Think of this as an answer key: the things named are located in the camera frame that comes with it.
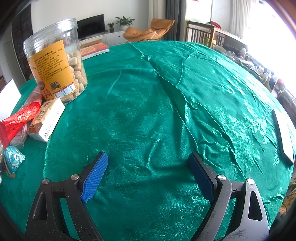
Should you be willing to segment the clear snack jar orange label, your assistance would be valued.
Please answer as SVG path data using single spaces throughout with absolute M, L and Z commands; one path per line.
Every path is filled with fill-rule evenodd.
M 66 105 L 86 89 L 76 19 L 62 20 L 34 33 L 23 42 L 23 51 L 45 100 L 61 99 Z

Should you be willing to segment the small dark potted plant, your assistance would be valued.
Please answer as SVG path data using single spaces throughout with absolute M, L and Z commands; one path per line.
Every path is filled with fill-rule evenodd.
M 108 23 L 107 25 L 109 27 L 109 32 L 114 33 L 114 22 Z

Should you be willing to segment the orange cover book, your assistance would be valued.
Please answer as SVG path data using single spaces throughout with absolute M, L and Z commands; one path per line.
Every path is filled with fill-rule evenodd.
M 109 52 L 109 47 L 104 43 L 97 43 L 80 49 L 82 60 Z

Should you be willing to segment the orange lounge chair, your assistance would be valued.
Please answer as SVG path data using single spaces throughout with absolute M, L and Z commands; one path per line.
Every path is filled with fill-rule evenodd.
M 174 20 L 153 18 L 149 29 L 142 31 L 133 27 L 128 27 L 123 37 L 128 42 L 158 41 L 165 36 L 174 23 Z

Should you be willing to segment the wooden bench chair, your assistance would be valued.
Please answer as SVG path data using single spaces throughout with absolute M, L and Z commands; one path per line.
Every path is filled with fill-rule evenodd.
M 238 50 L 247 49 L 247 44 L 238 36 L 212 25 L 187 21 L 186 41 L 205 45 L 212 48 L 213 45 L 224 45 Z

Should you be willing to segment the beige tissue box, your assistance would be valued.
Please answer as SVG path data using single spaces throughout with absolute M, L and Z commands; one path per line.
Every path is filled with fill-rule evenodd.
M 44 102 L 29 125 L 27 134 L 34 140 L 47 143 L 64 110 L 65 106 L 59 98 Z

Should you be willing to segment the black television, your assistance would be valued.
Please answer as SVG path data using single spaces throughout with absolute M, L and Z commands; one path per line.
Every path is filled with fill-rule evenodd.
M 92 16 L 79 20 L 77 22 L 77 32 L 79 40 L 86 39 L 88 37 L 104 33 L 105 32 L 105 21 L 104 14 Z

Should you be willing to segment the white storage box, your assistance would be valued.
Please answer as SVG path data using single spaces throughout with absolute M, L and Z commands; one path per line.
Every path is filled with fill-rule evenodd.
M 11 115 L 11 112 L 18 103 L 21 94 L 11 79 L 0 93 L 0 120 L 4 120 Z

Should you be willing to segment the green tablecloth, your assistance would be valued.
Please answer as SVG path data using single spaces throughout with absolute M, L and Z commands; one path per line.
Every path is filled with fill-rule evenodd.
M 189 240 L 210 207 L 193 152 L 230 180 L 252 178 L 273 223 L 292 176 L 272 117 L 284 108 L 249 72 L 170 41 L 114 46 L 84 67 L 88 85 L 49 141 L 27 138 L 16 177 L 3 176 L 1 204 L 21 231 L 41 181 L 66 180 L 101 151 L 108 167 L 86 206 L 105 240 Z

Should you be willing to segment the red snack packet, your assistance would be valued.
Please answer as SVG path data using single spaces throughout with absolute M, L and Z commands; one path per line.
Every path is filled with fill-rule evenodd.
M 34 101 L 27 107 L 19 110 L 17 113 L 1 120 L 1 143 L 3 148 L 7 148 L 11 140 L 21 130 L 21 128 L 31 121 L 37 114 L 41 107 L 40 101 Z

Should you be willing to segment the white tv cabinet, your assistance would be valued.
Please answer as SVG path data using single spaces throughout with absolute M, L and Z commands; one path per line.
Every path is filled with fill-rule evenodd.
M 100 34 L 97 36 L 85 38 L 79 41 L 80 45 L 87 45 L 93 42 L 102 42 L 107 46 L 115 46 L 127 43 L 127 40 L 123 37 L 124 31 L 118 31 L 114 33 Z

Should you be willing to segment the dark glass cabinet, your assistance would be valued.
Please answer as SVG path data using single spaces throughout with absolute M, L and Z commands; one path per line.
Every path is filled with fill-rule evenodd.
M 23 50 L 23 42 L 33 34 L 30 4 L 13 19 L 11 34 L 18 64 L 25 80 L 28 81 L 30 80 L 31 69 Z

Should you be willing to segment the green potted plant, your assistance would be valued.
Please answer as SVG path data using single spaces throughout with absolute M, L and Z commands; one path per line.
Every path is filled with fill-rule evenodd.
M 132 17 L 116 17 L 116 24 L 121 27 L 123 31 L 125 31 L 128 27 L 131 27 L 133 25 L 133 22 L 135 21 Z

